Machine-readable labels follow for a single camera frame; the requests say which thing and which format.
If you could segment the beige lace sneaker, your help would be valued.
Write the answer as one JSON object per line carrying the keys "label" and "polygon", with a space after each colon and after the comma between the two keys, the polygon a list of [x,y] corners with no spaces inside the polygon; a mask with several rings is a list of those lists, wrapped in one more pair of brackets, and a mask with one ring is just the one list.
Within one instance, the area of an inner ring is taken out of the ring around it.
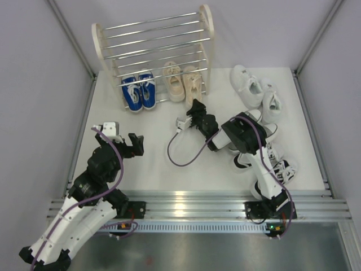
{"label": "beige lace sneaker", "polygon": [[202,101],[202,76],[201,73],[192,65],[183,69],[182,80],[186,94],[186,108],[190,109],[193,100]]}
{"label": "beige lace sneaker", "polygon": [[172,102],[181,102],[185,98],[184,86],[181,80],[181,68],[174,61],[164,64],[163,79],[169,98]]}

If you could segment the blue canvas sneaker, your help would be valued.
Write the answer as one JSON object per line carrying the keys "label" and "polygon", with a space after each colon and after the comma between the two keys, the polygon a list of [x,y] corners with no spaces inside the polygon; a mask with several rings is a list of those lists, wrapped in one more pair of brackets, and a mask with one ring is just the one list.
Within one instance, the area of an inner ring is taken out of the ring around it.
{"label": "blue canvas sneaker", "polygon": [[143,107],[151,110],[156,105],[156,82],[151,71],[143,71],[139,74],[140,90],[142,93]]}
{"label": "blue canvas sneaker", "polygon": [[121,89],[124,98],[129,106],[129,110],[133,113],[138,113],[143,107],[140,87],[136,81],[137,79],[134,75],[127,75],[121,79]]}

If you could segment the grey canvas sneaker back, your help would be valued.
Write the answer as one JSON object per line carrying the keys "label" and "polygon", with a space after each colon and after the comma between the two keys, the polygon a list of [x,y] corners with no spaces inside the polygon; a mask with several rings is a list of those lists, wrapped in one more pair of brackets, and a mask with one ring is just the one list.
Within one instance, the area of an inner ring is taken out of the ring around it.
{"label": "grey canvas sneaker back", "polygon": [[262,121],[262,112],[258,109],[245,111],[245,114],[257,123]]}

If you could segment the grey canvas sneaker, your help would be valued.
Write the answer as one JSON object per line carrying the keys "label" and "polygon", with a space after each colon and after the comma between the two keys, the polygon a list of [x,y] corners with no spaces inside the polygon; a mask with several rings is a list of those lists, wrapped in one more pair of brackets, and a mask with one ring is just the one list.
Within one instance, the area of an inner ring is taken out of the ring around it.
{"label": "grey canvas sneaker", "polygon": [[245,114],[257,123],[262,121],[262,112],[258,109],[245,111]]}
{"label": "grey canvas sneaker", "polygon": [[[278,135],[279,128],[276,124],[266,124],[263,126],[264,130],[266,131],[266,143],[272,142]],[[233,155],[238,155],[240,151],[231,143],[228,146],[228,150]]]}

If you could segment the grey canvas sneaker front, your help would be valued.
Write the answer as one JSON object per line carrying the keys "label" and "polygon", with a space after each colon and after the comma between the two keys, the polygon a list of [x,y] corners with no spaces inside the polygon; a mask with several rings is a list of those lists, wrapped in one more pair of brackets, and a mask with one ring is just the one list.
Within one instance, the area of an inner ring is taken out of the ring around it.
{"label": "grey canvas sneaker front", "polygon": [[[279,128],[276,124],[266,124],[263,126],[264,130],[266,131],[266,143],[272,142],[278,135]],[[228,146],[228,150],[233,155],[238,155],[240,151],[231,143]]]}

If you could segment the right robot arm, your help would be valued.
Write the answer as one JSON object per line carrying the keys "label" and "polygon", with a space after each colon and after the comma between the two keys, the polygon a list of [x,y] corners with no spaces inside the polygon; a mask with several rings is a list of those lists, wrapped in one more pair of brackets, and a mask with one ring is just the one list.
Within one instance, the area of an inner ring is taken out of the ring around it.
{"label": "right robot arm", "polygon": [[205,137],[211,151],[218,151],[232,144],[247,159],[256,175],[256,181],[250,189],[256,202],[249,204],[258,207],[248,212],[251,218],[275,218],[283,212],[292,212],[292,200],[285,185],[281,183],[272,167],[267,151],[266,127],[258,123],[259,110],[241,112],[218,125],[215,116],[206,112],[206,105],[194,100],[186,116],[191,119],[190,127],[196,127]]}

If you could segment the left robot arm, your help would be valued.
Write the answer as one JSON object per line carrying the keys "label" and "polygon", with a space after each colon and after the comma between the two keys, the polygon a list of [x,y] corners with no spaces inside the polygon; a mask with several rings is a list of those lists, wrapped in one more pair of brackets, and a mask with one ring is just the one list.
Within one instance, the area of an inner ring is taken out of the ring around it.
{"label": "left robot arm", "polygon": [[67,270],[79,249],[114,218],[126,218],[132,230],[134,218],[144,216],[144,202],[130,201],[117,188],[124,174],[124,159],[143,156],[144,137],[129,134],[131,145],[119,135],[95,129],[97,147],[86,170],[73,182],[60,211],[38,241],[23,247],[19,256],[31,270]]}

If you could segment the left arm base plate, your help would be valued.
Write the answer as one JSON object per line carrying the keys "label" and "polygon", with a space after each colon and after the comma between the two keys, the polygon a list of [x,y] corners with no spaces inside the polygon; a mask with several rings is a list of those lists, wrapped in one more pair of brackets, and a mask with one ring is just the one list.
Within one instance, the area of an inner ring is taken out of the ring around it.
{"label": "left arm base plate", "polygon": [[121,207],[116,218],[124,220],[144,219],[146,204],[144,201],[128,201]]}

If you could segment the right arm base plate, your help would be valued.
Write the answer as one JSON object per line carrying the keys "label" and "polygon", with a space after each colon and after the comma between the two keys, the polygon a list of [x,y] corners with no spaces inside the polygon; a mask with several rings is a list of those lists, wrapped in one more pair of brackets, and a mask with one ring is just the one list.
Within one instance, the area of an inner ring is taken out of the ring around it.
{"label": "right arm base plate", "polygon": [[286,202],[278,211],[267,201],[248,201],[245,203],[246,217],[249,220],[289,219],[291,206]]}

